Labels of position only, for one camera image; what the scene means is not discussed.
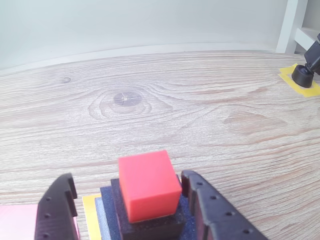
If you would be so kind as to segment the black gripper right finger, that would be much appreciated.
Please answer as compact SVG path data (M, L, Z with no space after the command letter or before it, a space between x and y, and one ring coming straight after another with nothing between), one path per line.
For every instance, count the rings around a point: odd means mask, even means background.
M181 184L193 218L196 240L267 239L200 174L182 171Z

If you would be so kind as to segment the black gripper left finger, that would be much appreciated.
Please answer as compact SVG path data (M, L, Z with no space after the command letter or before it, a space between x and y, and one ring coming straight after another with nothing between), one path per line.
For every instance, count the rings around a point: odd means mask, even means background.
M34 238L76 240L78 233L74 217L78 214L74 199L77 197L72 174L59 176L38 202Z

